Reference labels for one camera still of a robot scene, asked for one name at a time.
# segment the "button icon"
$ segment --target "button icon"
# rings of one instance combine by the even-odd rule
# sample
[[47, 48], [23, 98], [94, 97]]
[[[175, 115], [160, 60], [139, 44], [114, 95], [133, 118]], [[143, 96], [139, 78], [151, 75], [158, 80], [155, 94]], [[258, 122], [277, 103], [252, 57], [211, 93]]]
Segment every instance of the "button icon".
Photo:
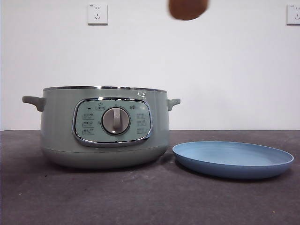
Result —
[[137, 119], [145, 119], [146, 118], [146, 115], [144, 113], [137, 113], [136, 114], [136, 118]]
[[143, 133], [146, 133], [146, 131], [143, 127], [139, 127], [139, 128], [136, 129], [136, 133], [137, 134], [143, 134]]
[[84, 129], [82, 130], [83, 135], [94, 135], [94, 129]]
[[82, 115], [83, 120], [93, 120], [94, 119], [94, 114], [92, 113], [85, 113]]
[[137, 123], [137, 126], [145, 126], [146, 120], [137, 120], [136, 123]]
[[83, 128], [93, 128], [94, 127], [93, 121], [92, 120], [90, 120], [90, 121], [84, 121], [82, 123], [82, 127]]

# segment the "stainless steel rim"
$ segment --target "stainless steel rim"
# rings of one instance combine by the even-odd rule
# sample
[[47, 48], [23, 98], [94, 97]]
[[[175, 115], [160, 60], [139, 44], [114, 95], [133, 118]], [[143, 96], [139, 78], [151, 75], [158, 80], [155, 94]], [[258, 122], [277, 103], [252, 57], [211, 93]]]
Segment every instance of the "stainless steel rim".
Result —
[[131, 88], [131, 87], [113, 87], [113, 86], [62, 86], [62, 87], [50, 87], [43, 90], [57, 90], [57, 89], [117, 89], [117, 90], [146, 90], [157, 91], [167, 93], [165, 90], [151, 89], [151, 88]]

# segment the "brown object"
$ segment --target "brown object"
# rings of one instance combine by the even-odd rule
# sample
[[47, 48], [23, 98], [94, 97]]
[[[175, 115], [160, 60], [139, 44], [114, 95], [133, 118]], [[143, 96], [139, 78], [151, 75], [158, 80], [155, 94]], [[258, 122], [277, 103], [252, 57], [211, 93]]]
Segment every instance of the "brown object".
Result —
[[209, 0], [169, 0], [171, 15], [180, 20], [193, 20], [207, 9]]

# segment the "wall outlet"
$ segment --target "wall outlet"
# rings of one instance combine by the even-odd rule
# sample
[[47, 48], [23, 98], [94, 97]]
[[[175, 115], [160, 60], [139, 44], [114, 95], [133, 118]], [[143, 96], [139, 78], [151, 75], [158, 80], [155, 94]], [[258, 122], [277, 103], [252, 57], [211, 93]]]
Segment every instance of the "wall outlet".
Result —
[[300, 25], [300, 5], [287, 6], [287, 25]]
[[88, 5], [88, 24], [108, 24], [108, 6], [106, 3]]

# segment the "plastic plate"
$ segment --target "plastic plate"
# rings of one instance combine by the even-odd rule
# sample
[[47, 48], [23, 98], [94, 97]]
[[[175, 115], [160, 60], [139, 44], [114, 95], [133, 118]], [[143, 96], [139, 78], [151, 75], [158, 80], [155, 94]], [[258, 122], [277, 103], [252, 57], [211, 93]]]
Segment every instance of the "plastic plate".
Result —
[[187, 142], [175, 145], [173, 152], [178, 162], [191, 170], [234, 179], [277, 176], [294, 160], [279, 149], [239, 142]]

